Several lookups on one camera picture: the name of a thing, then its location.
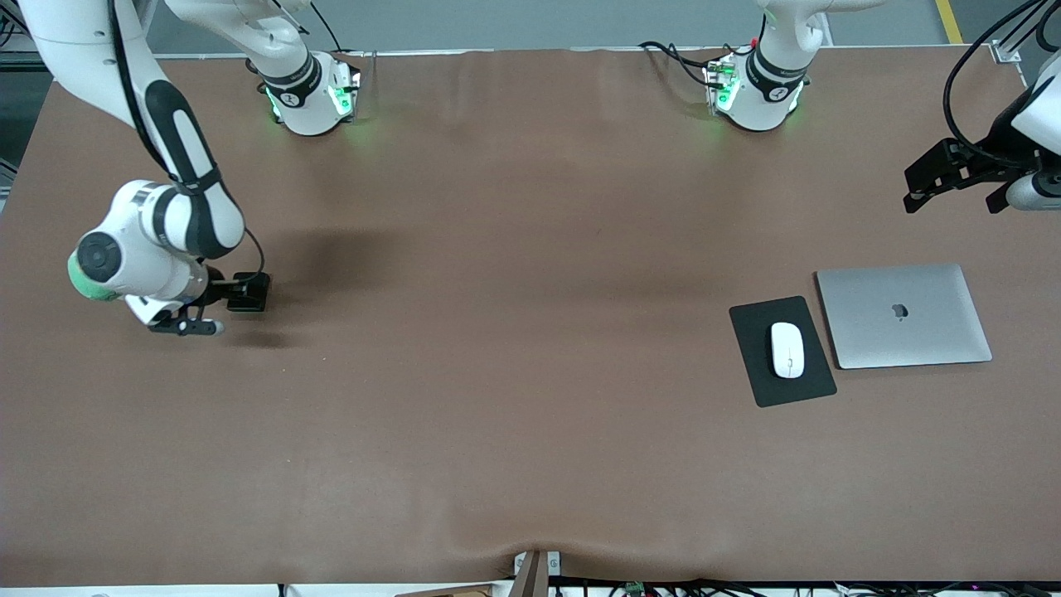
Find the tabletop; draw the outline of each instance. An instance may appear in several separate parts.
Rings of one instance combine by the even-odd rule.
[[[111,193],[162,174],[53,87],[0,218],[0,582],[481,580],[530,547],[605,578],[1056,578],[1061,222],[902,205],[961,51],[823,50],[760,134],[660,53],[354,60],[360,118],[318,138],[242,60],[166,63],[274,276],[216,339],[71,287]],[[981,52],[959,122],[1020,90]],[[806,296],[828,351],[813,271],[950,261],[992,363],[755,406],[730,308]]]

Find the table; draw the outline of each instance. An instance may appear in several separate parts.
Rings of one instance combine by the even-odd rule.
[[[220,339],[70,287],[111,192],[160,174],[53,88],[0,221],[2,582],[464,581],[532,546],[612,578],[1056,578],[1061,222],[901,201],[960,51],[823,51],[766,134],[658,53],[381,57],[320,138],[239,60],[167,63],[275,276]],[[1019,85],[981,52],[959,122]],[[802,294],[828,339],[814,270],[938,261],[993,363],[754,405],[729,308]]]

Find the apple logo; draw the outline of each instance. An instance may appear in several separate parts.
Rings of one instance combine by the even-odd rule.
[[[906,305],[903,305],[902,303],[892,305],[891,311],[895,312],[895,317],[899,318],[899,321],[903,321],[903,318],[907,318],[910,315],[909,310],[907,310]]]

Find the silver laptop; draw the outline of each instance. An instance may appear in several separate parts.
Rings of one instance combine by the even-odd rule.
[[[957,263],[822,269],[817,276],[840,369],[991,361]]]

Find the floor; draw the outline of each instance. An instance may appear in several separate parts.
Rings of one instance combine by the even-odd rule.
[[[163,0],[136,1],[142,12],[150,13],[147,7],[156,6],[147,19],[147,40],[157,54],[178,57],[234,51],[224,39],[177,19]],[[966,41],[1019,3],[951,0],[955,25]],[[316,5],[341,45],[366,51],[614,47],[634,46],[646,39],[678,46],[719,46],[747,40],[758,30],[761,14],[750,0],[316,0]],[[324,24],[312,12],[299,13],[296,18],[309,31],[306,39],[310,48],[333,47]],[[1061,38],[1061,19],[1055,21],[1053,37]],[[829,22],[832,41],[837,46],[935,45],[949,40],[936,0],[890,0],[870,11],[832,14]],[[28,72],[24,68],[5,72],[13,58],[23,56],[4,54],[0,53],[0,159],[17,168],[50,77],[47,72]],[[1028,48],[1022,54],[1026,76],[1033,76],[1045,53]],[[5,186],[5,178],[0,177],[0,189]],[[0,191],[0,210],[3,199]]]

